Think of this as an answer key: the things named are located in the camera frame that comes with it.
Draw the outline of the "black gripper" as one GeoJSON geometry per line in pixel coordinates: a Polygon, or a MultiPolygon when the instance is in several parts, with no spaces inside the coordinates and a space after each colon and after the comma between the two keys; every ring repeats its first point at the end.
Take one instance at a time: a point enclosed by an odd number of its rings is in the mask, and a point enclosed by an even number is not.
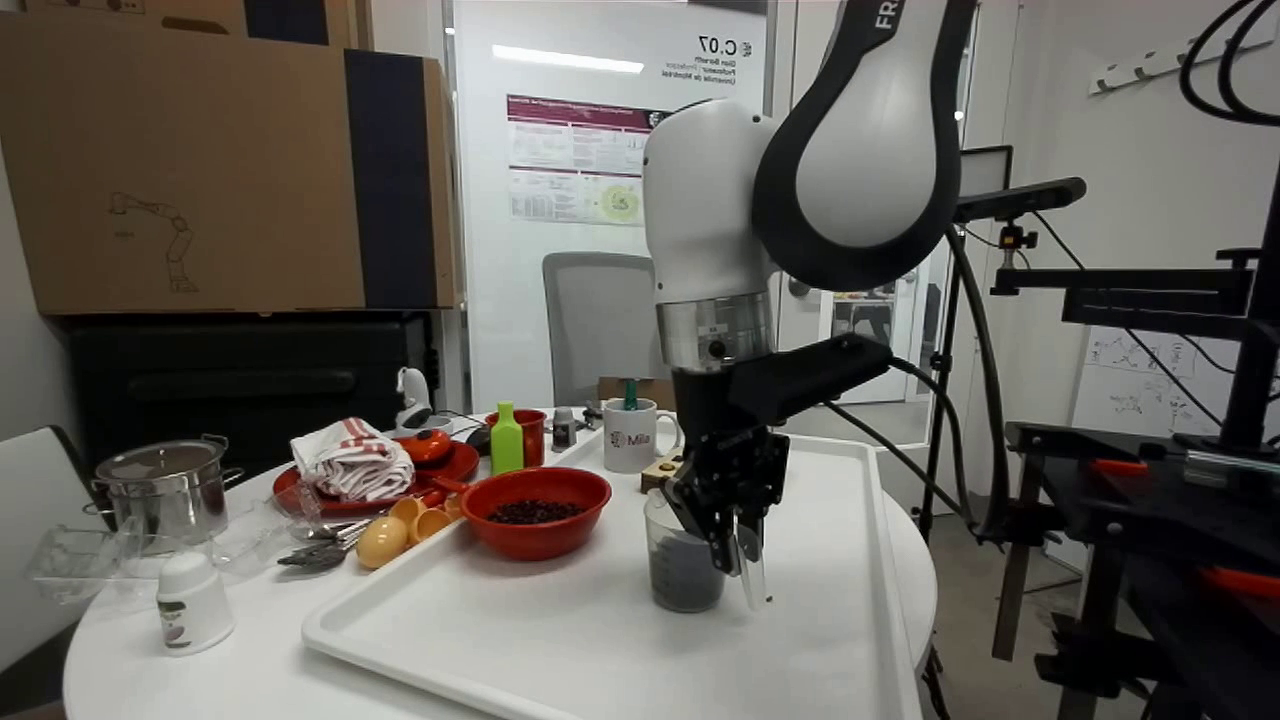
{"type": "Polygon", "coordinates": [[[722,573],[736,573],[730,527],[736,522],[740,582],[749,603],[774,603],[763,576],[763,514],[785,492],[788,438],[774,433],[779,394],[768,362],[724,370],[676,370],[676,425],[684,472],[669,503],[690,537],[701,537],[722,573]]]}

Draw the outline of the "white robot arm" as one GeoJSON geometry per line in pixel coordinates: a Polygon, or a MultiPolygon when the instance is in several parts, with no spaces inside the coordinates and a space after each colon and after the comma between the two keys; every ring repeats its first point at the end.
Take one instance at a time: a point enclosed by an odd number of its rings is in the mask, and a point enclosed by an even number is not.
{"type": "Polygon", "coordinates": [[[644,240],[684,468],[663,498],[722,573],[763,581],[779,425],[894,366],[841,332],[777,347],[768,275],[864,293],[907,275],[959,197],[958,80],[975,0],[846,0],[823,63],[777,118],[695,100],[644,144],[644,240]]]}

